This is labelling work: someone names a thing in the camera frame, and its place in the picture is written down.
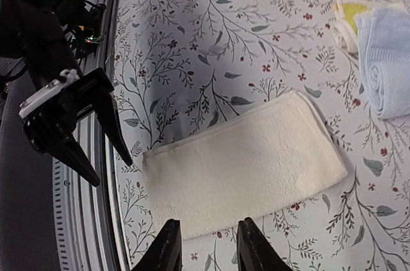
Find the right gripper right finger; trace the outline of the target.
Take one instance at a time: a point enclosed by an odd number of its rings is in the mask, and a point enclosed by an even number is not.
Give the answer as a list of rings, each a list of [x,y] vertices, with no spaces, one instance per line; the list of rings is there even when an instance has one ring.
[[[239,271],[291,271],[250,217],[238,223],[236,257]]]

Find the cream towel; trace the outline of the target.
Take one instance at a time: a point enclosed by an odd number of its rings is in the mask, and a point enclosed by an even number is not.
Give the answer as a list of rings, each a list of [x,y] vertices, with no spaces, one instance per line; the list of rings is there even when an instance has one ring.
[[[143,172],[154,228],[179,220],[185,240],[261,218],[347,176],[316,108],[298,91],[145,152]]]

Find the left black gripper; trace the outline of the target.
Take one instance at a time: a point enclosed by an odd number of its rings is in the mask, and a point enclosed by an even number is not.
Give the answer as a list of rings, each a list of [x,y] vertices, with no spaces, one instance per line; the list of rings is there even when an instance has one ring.
[[[71,136],[76,123],[92,112],[127,166],[133,164],[120,126],[113,85],[102,68],[96,68],[64,88],[23,120],[23,131],[38,152],[51,155],[77,172],[92,186],[101,181],[79,143]]]

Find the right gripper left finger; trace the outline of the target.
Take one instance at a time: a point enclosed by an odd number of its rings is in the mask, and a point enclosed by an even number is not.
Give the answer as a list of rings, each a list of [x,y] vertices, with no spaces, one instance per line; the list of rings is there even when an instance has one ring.
[[[179,220],[169,219],[132,271],[181,271],[182,238]]]

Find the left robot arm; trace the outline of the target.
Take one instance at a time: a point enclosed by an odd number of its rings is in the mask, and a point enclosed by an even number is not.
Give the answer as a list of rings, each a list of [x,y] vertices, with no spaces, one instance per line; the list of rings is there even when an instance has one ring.
[[[20,104],[24,133],[34,150],[60,160],[92,186],[99,186],[99,176],[73,137],[89,114],[122,160],[133,162],[110,79],[102,68],[84,73],[78,64],[95,49],[106,9],[87,0],[1,0],[1,56],[23,63],[2,71],[1,81],[29,74],[35,87]]]

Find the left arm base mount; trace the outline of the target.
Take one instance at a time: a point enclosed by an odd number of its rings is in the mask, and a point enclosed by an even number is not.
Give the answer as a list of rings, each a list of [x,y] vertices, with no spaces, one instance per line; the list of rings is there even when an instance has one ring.
[[[88,0],[58,0],[55,10],[64,33],[71,34],[69,46],[74,57],[82,59],[94,53],[104,40],[101,25],[106,5]]]

